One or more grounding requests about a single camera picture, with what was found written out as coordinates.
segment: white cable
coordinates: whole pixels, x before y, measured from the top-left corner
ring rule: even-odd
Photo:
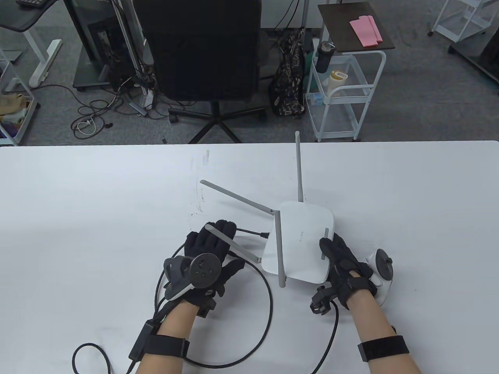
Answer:
[[[85,125],[87,125],[87,126],[85,126],[85,127],[88,127],[88,126],[90,126],[90,121],[92,121],[92,125],[94,125],[94,131],[92,131],[90,134],[88,134],[88,133],[84,133],[84,132],[80,129],[80,125],[85,124]],[[93,118],[92,118],[92,117],[90,117],[90,119],[89,119],[89,120],[86,120],[85,122],[78,122],[78,124],[76,125],[76,129],[77,129],[77,130],[78,130],[81,134],[86,135],[86,136],[94,135],[94,134],[97,132],[97,126],[95,125],[95,122],[94,122],[94,120],[93,120]]]
[[[97,125],[95,124],[95,121],[94,121],[94,118],[98,115],[100,115],[101,113],[104,113],[106,110],[108,110],[109,108],[111,108],[116,99],[118,98],[118,95],[120,93],[120,90],[121,90],[121,87],[123,87],[130,79],[132,79],[132,77],[128,78],[127,80],[125,80],[119,87],[118,87],[118,90],[116,90],[116,94],[114,95],[113,99],[111,100],[111,102],[106,105],[104,108],[102,109],[99,109],[97,112],[95,113],[92,113],[89,117],[88,120],[86,121],[82,121],[82,122],[78,122],[78,124],[76,125],[76,129],[79,131],[79,133],[85,135],[85,136],[91,136],[91,135],[94,135],[96,132],[97,132]],[[94,127],[94,131],[92,131],[90,134],[89,133],[85,133],[82,131],[82,129],[80,128],[80,125],[86,125],[86,127],[90,126],[90,125],[93,125]]]

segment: white router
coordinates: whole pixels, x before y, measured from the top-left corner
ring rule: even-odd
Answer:
[[[334,235],[333,213],[327,208],[303,201],[299,131],[295,137],[298,201],[283,201],[279,209],[271,209],[208,181],[200,181],[205,186],[273,215],[274,225],[262,258],[248,252],[211,225],[206,225],[206,229],[253,262],[261,263],[266,272],[278,275],[280,287],[286,286],[286,277],[309,283],[324,283],[329,273],[329,259],[322,254],[319,240],[323,237],[332,239]]]

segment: black office chair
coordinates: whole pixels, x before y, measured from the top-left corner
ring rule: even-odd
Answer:
[[[249,100],[257,91],[261,0],[136,0],[134,7],[163,94],[211,102],[211,114],[169,109],[170,122],[177,116],[208,120],[189,144],[214,125],[241,143],[224,120],[253,114],[263,120],[265,108],[221,114],[219,101]]]

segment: chair wheel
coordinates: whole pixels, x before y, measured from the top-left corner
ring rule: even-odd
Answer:
[[[265,122],[267,120],[267,112],[259,112],[258,113],[258,120],[260,122]]]

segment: forearm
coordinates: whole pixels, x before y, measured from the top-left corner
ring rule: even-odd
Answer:
[[[355,292],[347,301],[360,341],[396,335],[385,314],[368,290]],[[396,355],[369,361],[371,374],[421,374],[409,354]]]
[[[188,339],[199,307],[182,301],[161,324],[157,334]],[[144,355],[136,374],[181,374],[184,359]]]

